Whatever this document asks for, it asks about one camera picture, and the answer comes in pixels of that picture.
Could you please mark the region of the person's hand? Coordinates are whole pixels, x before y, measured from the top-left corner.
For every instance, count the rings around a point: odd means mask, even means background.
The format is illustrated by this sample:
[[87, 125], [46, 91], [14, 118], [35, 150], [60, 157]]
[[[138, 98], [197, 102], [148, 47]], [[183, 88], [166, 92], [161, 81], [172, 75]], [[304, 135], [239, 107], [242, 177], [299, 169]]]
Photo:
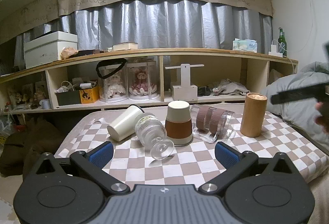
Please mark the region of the person's hand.
[[316, 104], [316, 110], [320, 112], [320, 115], [316, 117], [315, 122], [322, 126], [326, 134], [329, 133], [329, 123], [328, 123], [328, 102], [318, 102]]

